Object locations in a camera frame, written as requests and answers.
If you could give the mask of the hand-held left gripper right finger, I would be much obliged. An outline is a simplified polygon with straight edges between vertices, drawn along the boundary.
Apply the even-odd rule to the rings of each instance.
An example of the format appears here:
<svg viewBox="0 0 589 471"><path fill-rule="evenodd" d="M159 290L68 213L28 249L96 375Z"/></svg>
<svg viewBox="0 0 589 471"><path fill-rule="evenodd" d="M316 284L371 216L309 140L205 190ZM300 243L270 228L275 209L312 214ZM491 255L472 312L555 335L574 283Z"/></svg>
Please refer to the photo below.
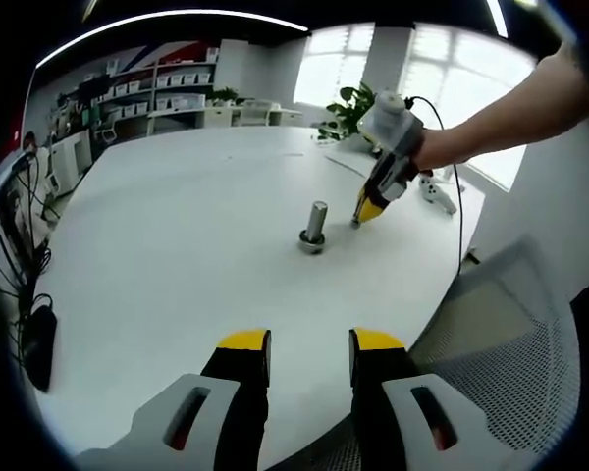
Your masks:
<svg viewBox="0 0 589 471"><path fill-rule="evenodd" d="M483 410L379 331L349 332L351 419L365 470L515 470Z"/></svg>

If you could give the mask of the person's right hand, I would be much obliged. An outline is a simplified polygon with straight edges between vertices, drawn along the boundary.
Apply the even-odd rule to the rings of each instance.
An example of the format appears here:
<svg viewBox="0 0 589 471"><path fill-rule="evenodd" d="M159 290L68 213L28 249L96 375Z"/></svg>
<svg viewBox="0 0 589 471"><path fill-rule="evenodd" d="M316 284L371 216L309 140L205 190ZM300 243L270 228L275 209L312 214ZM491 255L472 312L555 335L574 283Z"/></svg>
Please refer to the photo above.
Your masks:
<svg viewBox="0 0 589 471"><path fill-rule="evenodd" d="M462 158L462 140L455 129L424 130L413 162L420 173L431 174L436 169L461 162Z"/></svg>

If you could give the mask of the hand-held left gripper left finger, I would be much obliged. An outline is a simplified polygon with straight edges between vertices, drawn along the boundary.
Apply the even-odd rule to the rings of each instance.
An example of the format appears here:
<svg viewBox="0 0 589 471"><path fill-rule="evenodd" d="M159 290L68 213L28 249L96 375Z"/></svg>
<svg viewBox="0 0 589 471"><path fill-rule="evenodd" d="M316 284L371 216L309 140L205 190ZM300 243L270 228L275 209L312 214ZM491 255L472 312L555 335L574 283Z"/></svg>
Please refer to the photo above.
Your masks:
<svg viewBox="0 0 589 471"><path fill-rule="evenodd" d="M141 406L129 431L80 453L80 470L254 470L268 417L271 332L223 338L198 374Z"/></svg>

